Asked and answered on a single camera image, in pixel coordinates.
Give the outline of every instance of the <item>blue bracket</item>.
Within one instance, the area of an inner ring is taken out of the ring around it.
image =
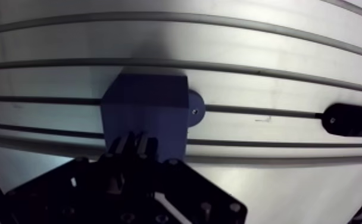
[[[121,74],[102,98],[107,149],[129,132],[158,139],[158,161],[182,160],[188,127],[205,114],[202,97],[188,88],[186,76]]]

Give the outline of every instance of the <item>blue plastic block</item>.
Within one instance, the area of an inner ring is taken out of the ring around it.
[[[121,74],[101,105],[106,147],[129,132],[158,139],[158,161],[183,159],[189,115],[186,76]]]

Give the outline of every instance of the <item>mounting hole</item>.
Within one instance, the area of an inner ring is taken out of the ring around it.
[[[168,221],[168,216],[164,214],[159,214],[156,216],[156,222],[160,224],[165,224]]]
[[[124,213],[120,216],[120,219],[125,223],[132,223],[135,219],[135,215],[132,213]]]

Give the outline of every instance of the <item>round flange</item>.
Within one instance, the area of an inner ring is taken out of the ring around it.
[[[189,117],[188,126],[197,125],[205,116],[206,106],[199,93],[189,90]]]

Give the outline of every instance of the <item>gray surface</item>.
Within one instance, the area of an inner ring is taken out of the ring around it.
[[[0,24],[52,16],[105,12],[166,12],[232,17],[314,33],[362,49],[362,16],[318,0],[0,0]],[[60,58],[148,58],[200,61],[308,74],[362,86],[362,56],[285,36],[285,32],[175,22],[73,23],[0,34],[0,63]],[[51,67],[0,71],[0,96],[100,98],[122,67]],[[362,105],[362,92],[273,77],[165,68],[133,73],[184,73],[207,104],[315,113],[334,102]],[[0,123],[102,132],[98,108],[0,103]],[[13,131],[0,135],[102,147],[102,140]],[[362,144],[324,133],[314,119],[208,113],[189,137],[211,141]],[[362,156],[362,148],[188,146],[189,155],[243,158]],[[63,162],[0,150],[0,185],[8,189]],[[250,208],[248,223],[347,223],[362,205],[362,164],[275,168],[193,164]]]

